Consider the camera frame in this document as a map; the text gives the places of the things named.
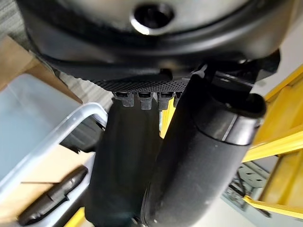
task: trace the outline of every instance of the gray carpet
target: gray carpet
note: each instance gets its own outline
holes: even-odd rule
[[[12,37],[25,49],[30,49],[22,18],[18,7],[13,0],[0,0],[0,40],[6,35]],[[112,105],[111,99],[113,95],[111,92],[108,92],[89,81],[76,79],[73,76],[64,73],[60,74],[60,79],[84,103],[97,102],[107,111]]]

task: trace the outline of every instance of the black tool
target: black tool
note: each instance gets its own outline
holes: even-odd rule
[[[22,226],[34,224],[44,219],[60,204],[68,200],[67,194],[76,188],[88,173],[85,166],[79,166],[70,172],[60,183],[43,193],[18,217]]]

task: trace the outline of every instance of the black plastic cover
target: black plastic cover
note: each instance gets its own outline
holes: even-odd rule
[[[159,113],[123,107],[114,100],[98,145],[85,204],[86,219],[97,227],[125,226],[139,217],[145,189],[160,150]]]
[[[144,197],[148,227],[195,224],[228,186],[265,114],[259,96],[226,105],[209,90],[193,75],[181,96]]]

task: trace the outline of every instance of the bolt hole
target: bolt hole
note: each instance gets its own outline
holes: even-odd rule
[[[149,4],[139,6],[134,12],[134,18],[145,27],[157,29],[168,25],[174,13],[166,4]]]

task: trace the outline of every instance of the clear plastic container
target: clear plastic container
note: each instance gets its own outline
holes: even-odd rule
[[[85,118],[106,125],[97,103],[79,104],[23,74],[0,92],[0,200]]]

